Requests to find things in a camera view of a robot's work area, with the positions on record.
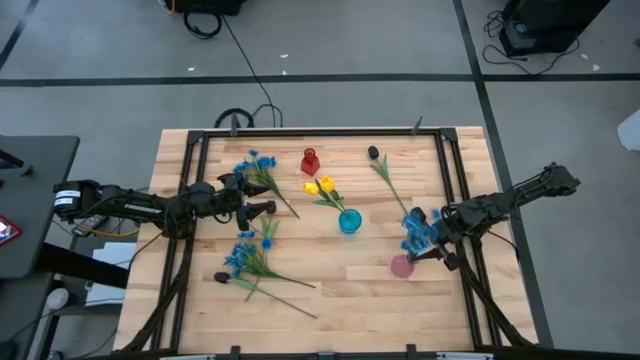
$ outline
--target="red glass vase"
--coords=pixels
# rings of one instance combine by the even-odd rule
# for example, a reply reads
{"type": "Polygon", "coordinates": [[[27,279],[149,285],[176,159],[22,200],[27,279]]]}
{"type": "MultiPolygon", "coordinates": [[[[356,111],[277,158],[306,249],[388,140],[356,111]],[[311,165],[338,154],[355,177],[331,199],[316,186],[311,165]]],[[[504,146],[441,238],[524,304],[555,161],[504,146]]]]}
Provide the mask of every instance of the red glass vase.
{"type": "Polygon", "coordinates": [[[300,164],[300,170],[309,176],[313,176],[318,169],[320,169],[320,159],[316,156],[316,151],[311,148],[306,149],[300,164]]]}

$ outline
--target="wooden table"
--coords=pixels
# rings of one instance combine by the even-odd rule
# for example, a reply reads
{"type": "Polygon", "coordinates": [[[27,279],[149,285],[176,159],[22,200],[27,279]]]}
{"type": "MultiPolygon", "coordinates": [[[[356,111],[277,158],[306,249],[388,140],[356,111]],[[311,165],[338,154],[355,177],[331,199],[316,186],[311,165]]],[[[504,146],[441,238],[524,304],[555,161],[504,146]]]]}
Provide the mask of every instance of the wooden table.
{"type": "MultiPolygon", "coordinates": [[[[458,127],[471,196],[497,191],[496,176],[481,127],[458,127]]],[[[188,130],[165,130],[151,179],[151,191],[172,196],[177,191],[188,130]]],[[[275,156],[274,176],[284,196],[300,214],[296,219],[272,193],[256,201],[278,203],[281,222],[269,252],[273,270],[316,286],[315,289],[277,280],[261,286],[317,315],[314,320],[270,298],[256,294],[243,302],[247,291],[213,280],[237,241],[235,221],[221,225],[199,219],[188,284],[180,353],[228,354],[232,345],[243,353],[310,353],[418,351],[472,349],[461,280],[442,262],[423,261],[407,279],[394,277],[390,260],[402,253],[406,230],[402,210],[384,181],[369,167],[367,147],[376,145],[388,155],[393,183],[405,206],[426,210],[446,204],[434,140],[425,136],[263,137],[215,138],[208,148],[205,181],[216,188],[216,177],[230,172],[248,157],[249,149],[275,156]],[[317,177],[334,178],[345,206],[362,214],[362,227],[353,236],[338,227],[337,210],[312,204],[317,197],[301,190],[311,178],[300,171],[303,150],[312,147],[320,158],[317,177]]],[[[199,151],[194,152],[189,183],[195,179],[199,151]]],[[[449,163],[453,164],[447,147],[449,163]]],[[[456,201],[461,200],[455,171],[450,168],[456,201]]],[[[138,247],[157,235],[145,225],[138,247]]],[[[506,238],[506,223],[493,231],[506,238]]],[[[536,341],[519,266],[511,246],[486,235],[484,256],[493,297],[512,323],[536,341]]],[[[181,259],[176,255],[175,268],[181,259]]],[[[158,301],[167,240],[145,249],[133,264],[114,349],[128,343],[158,301]]],[[[485,343],[486,318],[476,298],[485,343]]],[[[173,309],[167,311],[162,345],[168,346],[173,309]]]]}

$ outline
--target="blue glass cup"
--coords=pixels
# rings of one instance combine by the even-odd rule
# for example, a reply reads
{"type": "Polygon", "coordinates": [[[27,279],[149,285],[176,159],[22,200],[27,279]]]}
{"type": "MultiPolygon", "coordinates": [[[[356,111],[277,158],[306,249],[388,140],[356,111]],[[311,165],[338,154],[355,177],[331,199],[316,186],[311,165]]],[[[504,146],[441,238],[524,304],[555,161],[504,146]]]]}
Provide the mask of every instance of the blue glass cup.
{"type": "Polygon", "coordinates": [[[357,210],[346,209],[340,213],[340,230],[345,234],[353,234],[362,225],[362,216],[357,210]]]}

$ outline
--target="yellow flower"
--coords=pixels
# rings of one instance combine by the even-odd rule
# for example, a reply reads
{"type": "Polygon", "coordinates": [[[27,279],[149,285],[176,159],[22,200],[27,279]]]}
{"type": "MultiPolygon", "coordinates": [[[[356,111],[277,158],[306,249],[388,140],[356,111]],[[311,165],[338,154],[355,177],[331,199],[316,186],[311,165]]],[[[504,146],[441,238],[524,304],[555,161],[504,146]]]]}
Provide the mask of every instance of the yellow flower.
{"type": "Polygon", "coordinates": [[[322,179],[320,179],[320,186],[325,192],[331,192],[336,188],[336,184],[333,183],[333,179],[328,176],[323,176],[322,179]]]}
{"type": "Polygon", "coordinates": [[[318,195],[318,193],[320,192],[318,185],[314,183],[304,183],[304,185],[302,185],[302,190],[304,190],[304,192],[309,195],[318,195]]]}

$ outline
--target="gray desk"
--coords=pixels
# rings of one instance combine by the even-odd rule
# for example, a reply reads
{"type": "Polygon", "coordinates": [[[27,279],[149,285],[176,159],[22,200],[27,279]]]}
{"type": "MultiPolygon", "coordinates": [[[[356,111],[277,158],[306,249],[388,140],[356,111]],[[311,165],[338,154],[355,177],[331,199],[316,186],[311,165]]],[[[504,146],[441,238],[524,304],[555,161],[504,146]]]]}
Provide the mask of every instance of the gray desk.
{"type": "Polygon", "coordinates": [[[0,170],[0,214],[22,230],[0,247],[0,279],[32,273],[53,216],[53,186],[67,179],[79,143],[75,136],[0,137],[0,149],[33,166],[28,176],[0,170]]]}
{"type": "MultiPolygon", "coordinates": [[[[0,137],[0,149],[31,164],[28,176],[0,170],[0,214],[22,234],[0,247],[0,340],[8,340],[42,313],[53,283],[53,273],[32,273],[49,229],[53,211],[53,185],[65,181],[79,139],[74,136],[0,137]]],[[[15,359],[24,359],[38,322],[20,332],[15,359]]]]}

